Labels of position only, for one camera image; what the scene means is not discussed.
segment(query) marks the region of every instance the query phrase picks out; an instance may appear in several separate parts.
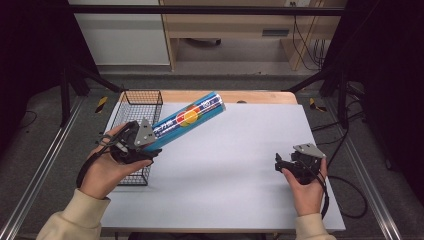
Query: person's hand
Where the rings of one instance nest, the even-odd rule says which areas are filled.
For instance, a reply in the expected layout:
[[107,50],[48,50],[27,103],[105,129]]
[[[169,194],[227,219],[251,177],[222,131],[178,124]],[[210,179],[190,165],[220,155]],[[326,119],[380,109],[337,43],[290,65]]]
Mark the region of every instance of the person's hand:
[[[324,182],[327,177],[327,163],[325,159],[321,160],[320,171],[322,177],[321,175],[318,176]],[[301,217],[319,213],[324,190],[318,180],[314,179],[308,185],[301,185],[289,170],[283,168],[281,172],[286,177],[293,192],[294,207],[297,211],[297,215]]]
[[[107,132],[115,135],[125,124],[119,125]],[[103,146],[93,149],[90,156],[99,152]],[[151,160],[133,162],[131,164],[117,163],[108,150],[105,151],[88,169],[81,184],[80,191],[97,199],[104,199],[129,174],[152,164]]]

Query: sleeve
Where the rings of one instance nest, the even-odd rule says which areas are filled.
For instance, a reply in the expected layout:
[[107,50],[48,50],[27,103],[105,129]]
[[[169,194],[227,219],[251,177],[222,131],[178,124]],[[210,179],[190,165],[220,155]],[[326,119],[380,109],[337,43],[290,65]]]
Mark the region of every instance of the sleeve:
[[37,240],[99,239],[100,220],[110,200],[92,198],[78,189],[63,212],[50,216]]
[[335,240],[327,233],[321,214],[310,214],[296,218],[296,240]]

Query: black wire basket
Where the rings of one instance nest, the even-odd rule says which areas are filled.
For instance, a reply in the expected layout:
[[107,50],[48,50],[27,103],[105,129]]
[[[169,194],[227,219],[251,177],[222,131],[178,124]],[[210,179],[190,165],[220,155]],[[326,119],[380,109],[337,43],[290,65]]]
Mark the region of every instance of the black wire basket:
[[[146,118],[151,125],[159,121],[162,111],[162,95],[159,90],[128,90],[124,91],[119,99],[112,128],[125,122],[137,120],[141,123]],[[147,186],[151,166],[140,169],[125,177],[121,186]]]

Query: white table surface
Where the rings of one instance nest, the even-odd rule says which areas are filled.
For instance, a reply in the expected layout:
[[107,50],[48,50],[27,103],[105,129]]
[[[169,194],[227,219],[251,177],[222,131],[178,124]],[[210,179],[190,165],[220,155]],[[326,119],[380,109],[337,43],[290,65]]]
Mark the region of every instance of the white table surface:
[[[165,103],[165,118],[189,103]],[[293,104],[226,104],[227,110],[163,147],[148,186],[119,186],[102,219],[106,229],[144,232],[282,232],[296,212],[275,154],[315,143]],[[331,185],[324,224],[345,230]]]

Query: white cabinet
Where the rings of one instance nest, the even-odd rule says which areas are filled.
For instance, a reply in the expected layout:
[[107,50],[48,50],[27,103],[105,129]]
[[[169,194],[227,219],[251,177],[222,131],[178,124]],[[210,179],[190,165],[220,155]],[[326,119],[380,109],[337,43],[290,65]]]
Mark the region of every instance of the white cabinet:
[[[69,4],[159,5],[158,0],[69,0]],[[160,14],[75,14],[97,65],[169,65]]]

